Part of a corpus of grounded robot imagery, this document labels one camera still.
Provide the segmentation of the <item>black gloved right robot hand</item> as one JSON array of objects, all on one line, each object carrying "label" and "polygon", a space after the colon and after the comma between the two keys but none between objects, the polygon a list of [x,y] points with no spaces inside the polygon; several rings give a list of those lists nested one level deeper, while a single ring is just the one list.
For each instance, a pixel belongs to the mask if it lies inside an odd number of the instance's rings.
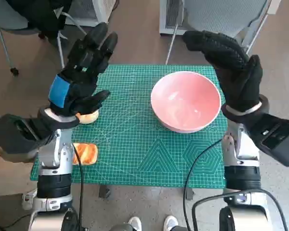
[{"label": "black gloved right robot hand", "polygon": [[258,55],[249,57],[234,38],[222,33],[186,31],[183,41],[213,66],[227,106],[243,113],[258,105],[263,77]]}]

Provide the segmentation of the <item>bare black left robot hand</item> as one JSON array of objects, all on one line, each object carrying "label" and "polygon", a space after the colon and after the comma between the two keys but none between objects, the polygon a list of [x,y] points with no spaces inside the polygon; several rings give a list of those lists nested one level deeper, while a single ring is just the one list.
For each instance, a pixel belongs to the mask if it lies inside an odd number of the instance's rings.
[{"label": "bare black left robot hand", "polygon": [[87,115],[102,106],[110,91],[95,91],[98,77],[107,69],[117,42],[117,33],[108,34],[108,25],[100,23],[74,43],[50,87],[52,111],[60,116]]}]

